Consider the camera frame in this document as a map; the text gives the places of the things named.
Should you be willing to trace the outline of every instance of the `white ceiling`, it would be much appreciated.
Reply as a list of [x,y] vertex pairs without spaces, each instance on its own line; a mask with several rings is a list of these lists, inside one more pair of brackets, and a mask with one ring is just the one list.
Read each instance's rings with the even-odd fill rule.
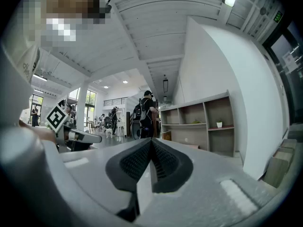
[[[123,79],[131,83],[137,76],[131,78],[123,71],[138,68],[156,98],[161,100],[164,74],[169,80],[167,96],[172,95],[176,84],[184,55],[187,16],[218,20],[262,42],[276,26],[272,23],[273,16],[278,9],[282,10],[277,0],[236,0],[224,21],[227,12],[222,0],[111,0],[110,4],[111,18],[105,19],[104,24],[77,30],[75,42],[49,36],[52,52],[60,52],[66,63],[59,58],[62,55],[53,56],[46,46],[39,69],[53,76],[54,81],[59,79],[71,87],[84,80],[92,83],[101,79],[98,85],[101,89]],[[263,6],[268,11],[265,16],[259,14]],[[45,86],[67,90],[63,85],[56,87],[49,82]]]
[[138,87],[143,88],[147,85],[144,77],[140,74],[138,69],[132,69],[127,71],[122,71],[114,75],[110,75],[103,79],[94,81],[90,85],[99,91],[104,93],[110,93],[113,89],[124,88],[124,87]]

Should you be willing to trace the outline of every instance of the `wooden shelving unit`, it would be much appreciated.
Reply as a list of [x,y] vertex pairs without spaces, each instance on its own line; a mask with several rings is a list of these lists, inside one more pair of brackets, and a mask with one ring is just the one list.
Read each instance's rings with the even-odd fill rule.
[[[217,120],[223,119],[223,127]],[[229,92],[161,109],[162,132],[171,140],[219,155],[234,156],[234,120]]]
[[222,130],[229,130],[229,129],[234,129],[235,127],[233,125],[229,125],[229,126],[223,126],[221,128],[218,127],[212,127],[209,128],[208,131],[222,131]]

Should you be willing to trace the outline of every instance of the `shelf compartment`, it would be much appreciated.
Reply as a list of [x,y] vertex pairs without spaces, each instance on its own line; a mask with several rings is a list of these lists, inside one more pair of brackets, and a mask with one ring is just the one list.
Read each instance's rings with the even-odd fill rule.
[[178,109],[161,112],[161,121],[165,124],[180,124]]
[[200,149],[207,150],[206,128],[179,128],[166,126],[171,132],[171,140],[185,145],[198,145]]
[[218,127],[212,127],[209,128],[208,131],[222,131],[222,130],[230,130],[230,129],[234,129],[235,127],[233,125],[228,125],[228,126],[223,126],[221,128]]
[[185,123],[185,124],[171,123],[171,124],[162,124],[162,126],[195,126],[195,125],[206,125],[206,123]]
[[195,120],[206,122],[203,103],[181,107],[178,110],[180,124],[192,124]]
[[208,127],[210,129],[217,128],[217,121],[219,119],[222,119],[223,125],[234,125],[229,97],[206,102],[205,107],[208,117]]
[[234,156],[234,130],[209,131],[209,147],[211,152]]

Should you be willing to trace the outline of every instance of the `human hand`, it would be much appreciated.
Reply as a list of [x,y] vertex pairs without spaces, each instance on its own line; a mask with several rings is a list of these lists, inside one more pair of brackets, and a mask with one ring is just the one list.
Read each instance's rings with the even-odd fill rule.
[[50,129],[40,129],[37,127],[31,127],[27,124],[25,124],[24,122],[22,122],[21,120],[19,120],[19,125],[20,127],[24,127],[24,128],[28,128],[31,131],[33,131],[36,135],[38,135],[38,137],[41,140],[49,140],[55,144],[57,144],[56,142],[56,136],[53,130]]

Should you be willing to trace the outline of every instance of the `black shirt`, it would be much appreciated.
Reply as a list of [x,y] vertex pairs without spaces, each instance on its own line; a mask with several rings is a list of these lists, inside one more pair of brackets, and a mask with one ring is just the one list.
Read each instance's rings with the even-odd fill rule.
[[112,110],[112,117],[113,117],[113,120],[117,120],[116,109]]
[[[38,109],[34,109],[34,108],[33,108],[32,113],[34,114],[34,113],[36,113],[36,112],[38,112]],[[38,115],[37,115],[37,114],[34,114],[34,115],[33,115],[33,120],[37,120],[37,119],[38,119]]]
[[150,124],[152,121],[152,112],[150,111],[150,107],[153,107],[153,100],[145,97],[142,99],[141,103],[144,104],[146,110],[146,118],[144,122]]

